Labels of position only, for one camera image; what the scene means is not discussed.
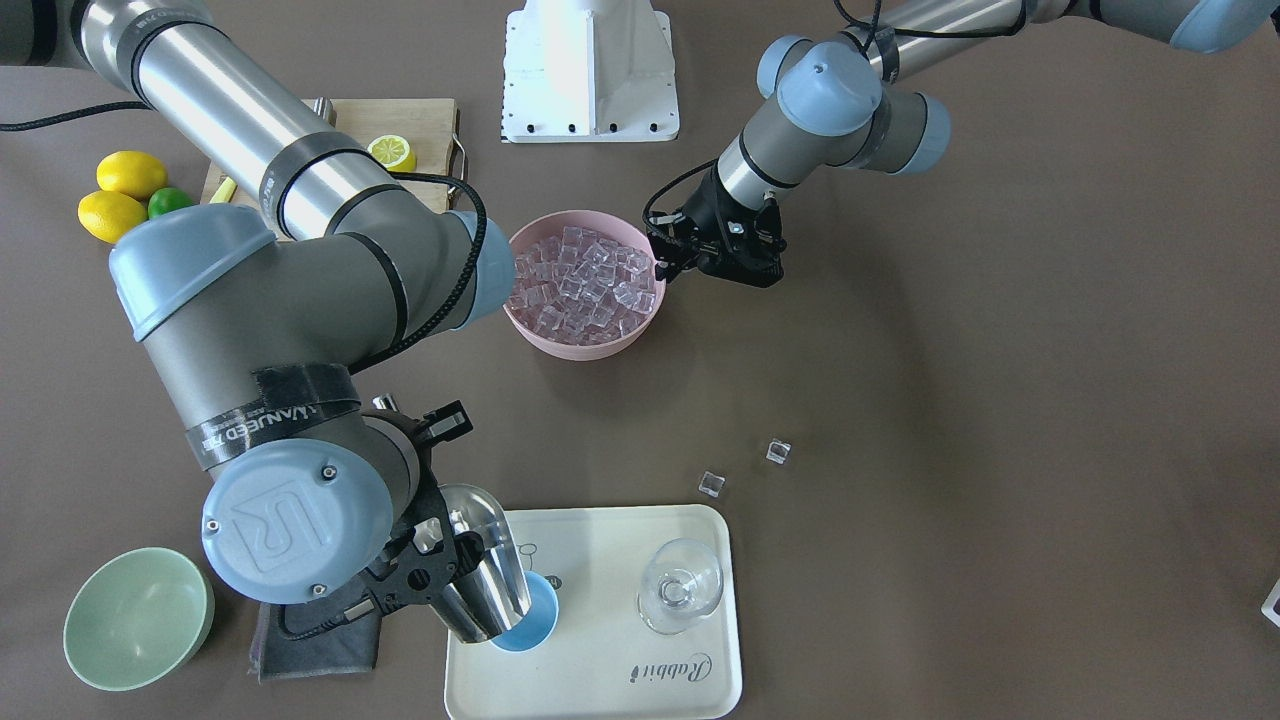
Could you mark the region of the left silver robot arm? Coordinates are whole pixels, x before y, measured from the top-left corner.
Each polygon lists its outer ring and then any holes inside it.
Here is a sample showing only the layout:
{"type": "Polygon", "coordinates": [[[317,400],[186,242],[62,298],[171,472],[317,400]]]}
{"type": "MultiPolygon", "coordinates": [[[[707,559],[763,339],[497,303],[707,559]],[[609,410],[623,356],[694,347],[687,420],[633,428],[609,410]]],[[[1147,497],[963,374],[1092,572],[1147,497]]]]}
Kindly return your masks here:
{"type": "Polygon", "coordinates": [[[897,82],[989,38],[1033,23],[1080,17],[1201,53],[1238,45],[1275,1],[910,1],[817,42],[788,35],[762,55],[763,104],[676,210],[644,210],[655,277],[703,274],[765,288],[783,275],[780,202],[817,168],[888,176],[929,170],[943,156],[951,118],[937,100],[897,82]]]}

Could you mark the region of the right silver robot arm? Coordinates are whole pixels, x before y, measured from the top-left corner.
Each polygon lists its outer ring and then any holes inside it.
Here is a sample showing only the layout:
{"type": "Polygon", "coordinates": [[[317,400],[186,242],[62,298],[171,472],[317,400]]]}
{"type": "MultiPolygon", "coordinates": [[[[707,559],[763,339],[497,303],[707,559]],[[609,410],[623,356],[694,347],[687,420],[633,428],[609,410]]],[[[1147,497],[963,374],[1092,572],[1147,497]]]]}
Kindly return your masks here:
{"type": "Polygon", "coordinates": [[[212,478],[202,543],[234,591],[280,607],[357,582],[357,600],[289,639],[431,606],[466,642],[530,607],[479,520],[439,489],[435,445],[460,404],[365,411],[352,378],[493,313],[515,283],[504,233],[434,213],[280,86],[201,1],[5,1],[3,64],[92,70],[154,109],[259,208],[201,204],[146,220],[109,256],[116,295],[212,478]]]}

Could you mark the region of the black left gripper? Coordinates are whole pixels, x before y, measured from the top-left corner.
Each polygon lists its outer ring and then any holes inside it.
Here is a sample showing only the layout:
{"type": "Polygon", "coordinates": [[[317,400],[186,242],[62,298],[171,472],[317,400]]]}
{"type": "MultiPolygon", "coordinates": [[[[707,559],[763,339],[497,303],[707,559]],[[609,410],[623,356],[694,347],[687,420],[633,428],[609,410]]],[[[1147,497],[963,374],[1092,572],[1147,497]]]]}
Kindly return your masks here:
{"type": "Polygon", "coordinates": [[[646,238],[655,258],[655,278],[671,283],[699,270],[740,284],[767,288],[782,279],[781,254],[787,249],[780,204],[767,190],[754,209],[740,204],[713,165],[698,165],[672,179],[643,209],[646,238]],[[699,174],[689,200],[672,213],[654,209],[669,190],[699,174]]]}

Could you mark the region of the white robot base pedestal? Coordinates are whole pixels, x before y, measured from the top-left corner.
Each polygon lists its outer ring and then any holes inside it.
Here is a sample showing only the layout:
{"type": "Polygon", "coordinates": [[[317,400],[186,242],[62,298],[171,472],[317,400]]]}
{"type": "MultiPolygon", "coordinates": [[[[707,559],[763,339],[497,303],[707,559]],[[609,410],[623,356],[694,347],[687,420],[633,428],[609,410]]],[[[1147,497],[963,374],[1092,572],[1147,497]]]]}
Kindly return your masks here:
{"type": "Polygon", "coordinates": [[[678,137],[669,17],[649,1],[526,1],[506,18],[500,140],[678,137]]]}

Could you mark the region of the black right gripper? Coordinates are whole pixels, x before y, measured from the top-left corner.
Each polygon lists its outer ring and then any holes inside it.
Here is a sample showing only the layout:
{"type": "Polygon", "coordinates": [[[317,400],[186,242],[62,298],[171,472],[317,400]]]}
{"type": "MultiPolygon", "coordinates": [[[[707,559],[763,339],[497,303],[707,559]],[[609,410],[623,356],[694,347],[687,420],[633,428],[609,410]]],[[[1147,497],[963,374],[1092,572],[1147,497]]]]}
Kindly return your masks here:
{"type": "Polygon", "coordinates": [[[378,405],[362,414],[367,427],[397,442],[410,469],[411,491],[406,510],[393,523],[389,539],[374,560],[355,577],[358,596],[342,602],[319,624],[301,632],[289,629],[284,605],[275,607],[275,632],[285,641],[310,641],[339,626],[411,605],[431,607],[445,625],[466,641],[485,641],[484,626],[463,609],[457,582],[472,575],[484,553],[481,536],[458,529],[452,506],[431,470],[431,451],[474,428],[460,401],[438,407],[420,419],[378,405]]]}

